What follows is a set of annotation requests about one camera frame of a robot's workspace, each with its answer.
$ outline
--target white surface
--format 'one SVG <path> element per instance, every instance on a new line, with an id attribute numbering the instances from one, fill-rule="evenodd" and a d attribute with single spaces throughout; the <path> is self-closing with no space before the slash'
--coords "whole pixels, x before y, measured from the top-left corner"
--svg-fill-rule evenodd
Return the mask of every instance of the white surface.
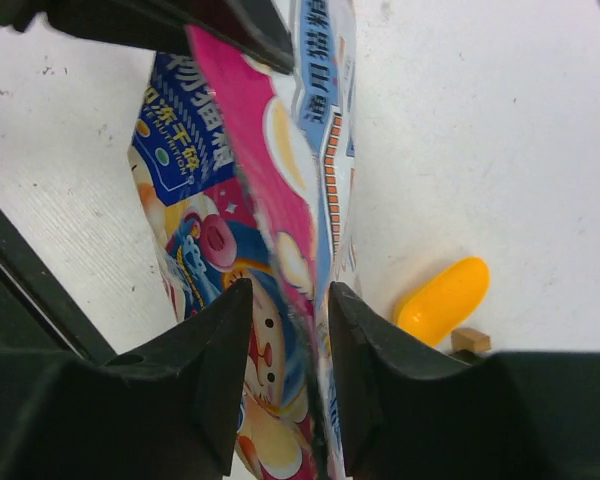
<path id="1" fill-rule="evenodd" d="M 358 260 L 381 313 L 467 254 L 496 348 L 600 350 L 600 9 L 358 0 Z M 0 206 L 123 351 L 172 325 L 126 161 L 151 54 L 0 31 Z"/>

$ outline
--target snack bag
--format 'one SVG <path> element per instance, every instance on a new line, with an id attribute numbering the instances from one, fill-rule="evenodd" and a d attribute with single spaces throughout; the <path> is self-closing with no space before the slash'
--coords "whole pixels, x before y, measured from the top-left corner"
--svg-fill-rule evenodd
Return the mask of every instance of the snack bag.
<path id="1" fill-rule="evenodd" d="M 301 317 L 295 325 L 312 343 L 317 371 L 306 374 L 315 373 L 320 385 L 329 473 L 344 478 L 326 300 L 331 280 L 359 290 L 345 231 L 355 172 L 354 12 L 348 0 L 274 3 L 294 45 L 293 75 L 276 73 L 198 28 L 188 33 L 279 266 L 282 292 Z"/>
<path id="2" fill-rule="evenodd" d="M 129 161 L 178 321 L 238 278 L 253 284 L 238 455 L 258 479 L 317 478 L 324 424 L 329 476 L 340 479 L 326 293 L 355 266 L 342 236 L 354 172 L 353 10 L 347 0 L 282 3 L 295 75 L 192 30 L 195 61 L 156 55 Z"/>

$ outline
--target colorful packaging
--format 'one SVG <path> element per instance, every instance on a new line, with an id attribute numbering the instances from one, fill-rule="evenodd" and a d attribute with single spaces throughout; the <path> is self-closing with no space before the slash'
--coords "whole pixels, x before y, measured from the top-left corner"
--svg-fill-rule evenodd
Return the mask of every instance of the colorful packaging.
<path id="1" fill-rule="evenodd" d="M 192 28 L 196 61 L 156 55 L 129 160 L 178 321 L 236 279 L 253 283 L 238 455 L 259 479 L 316 478 L 308 390 L 317 379 L 329 476 L 343 479 L 326 293 L 335 278 L 357 285 L 344 231 L 353 8 L 275 3 L 296 48 L 294 75 Z"/>

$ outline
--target cartoon illustration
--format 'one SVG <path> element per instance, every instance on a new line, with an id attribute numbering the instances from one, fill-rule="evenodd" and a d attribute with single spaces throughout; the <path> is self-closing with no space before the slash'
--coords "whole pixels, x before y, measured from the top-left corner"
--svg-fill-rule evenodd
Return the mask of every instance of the cartoon illustration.
<path id="1" fill-rule="evenodd" d="M 251 473 L 259 480 L 313 480 L 315 467 L 303 437 L 249 395 L 243 396 L 243 408 L 236 452 Z"/>
<path id="2" fill-rule="evenodd" d="M 269 267 L 238 260 L 223 283 L 226 288 L 239 278 L 249 278 L 253 285 L 245 388 L 271 414 L 302 423 L 308 411 L 302 351 L 271 275 Z"/>
<path id="3" fill-rule="evenodd" d="M 219 215 L 214 213 L 203 218 L 194 208 L 185 210 L 165 249 L 192 291 L 187 296 L 189 315 L 220 295 L 220 289 L 209 275 L 233 263 L 236 240 Z"/>

